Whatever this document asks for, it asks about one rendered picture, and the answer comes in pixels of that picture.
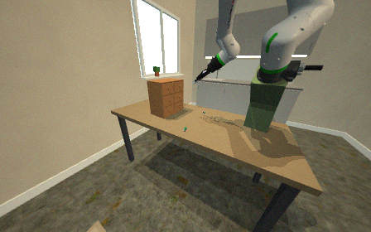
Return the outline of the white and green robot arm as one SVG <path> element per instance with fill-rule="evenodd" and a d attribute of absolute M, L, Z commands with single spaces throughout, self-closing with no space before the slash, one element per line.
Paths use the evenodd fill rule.
<path fill-rule="evenodd" d="M 237 2 L 219 0 L 215 40 L 221 52 L 212 56 L 210 61 L 216 70 L 235 59 L 240 52 L 239 44 L 232 35 Z M 303 41 L 328 22 L 334 9 L 333 0 L 287 0 L 288 17 L 263 36 L 257 78 L 268 84 L 281 80 L 292 82 L 297 75 L 301 75 L 298 72 L 322 70 L 323 65 L 302 64 L 300 60 L 292 60 L 292 56 Z"/>

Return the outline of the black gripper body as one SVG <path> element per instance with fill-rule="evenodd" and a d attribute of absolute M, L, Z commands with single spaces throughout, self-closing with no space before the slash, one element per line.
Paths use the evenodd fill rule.
<path fill-rule="evenodd" d="M 205 72 L 205 74 L 207 72 L 211 72 L 211 73 L 214 73 L 216 71 L 216 69 L 213 68 L 213 66 L 211 65 L 211 62 L 207 65 L 207 71 Z"/>

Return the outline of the orange chest of drawers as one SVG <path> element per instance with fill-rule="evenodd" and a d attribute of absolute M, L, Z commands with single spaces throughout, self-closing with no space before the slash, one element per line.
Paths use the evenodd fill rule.
<path fill-rule="evenodd" d="M 157 117 L 164 118 L 164 109 L 163 107 L 163 97 L 162 95 L 162 83 L 179 81 L 180 79 L 161 79 L 161 80 L 147 80 L 147 89 L 150 103 L 151 114 L 156 115 Z"/>

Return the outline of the brown wooden drawer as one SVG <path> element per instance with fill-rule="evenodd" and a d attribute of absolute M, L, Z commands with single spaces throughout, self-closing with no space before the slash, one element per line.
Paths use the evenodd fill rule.
<path fill-rule="evenodd" d="M 163 107 L 166 107 L 167 105 L 174 104 L 174 94 L 168 94 L 163 97 Z"/>
<path fill-rule="evenodd" d="M 174 113 L 174 104 L 169 105 L 164 109 L 164 118 Z"/>
<path fill-rule="evenodd" d="M 162 83 L 162 95 L 174 93 L 173 82 Z"/>
<path fill-rule="evenodd" d="M 174 93 L 175 103 L 183 100 L 183 91 Z"/>
<path fill-rule="evenodd" d="M 181 109 L 183 109 L 183 100 L 178 102 L 178 103 L 175 103 L 175 112 L 177 112 Z"/>
<path fill-rule="evenodd" d="M 174 92 L 183 90 L 183 80 L 174 81 Z"/>

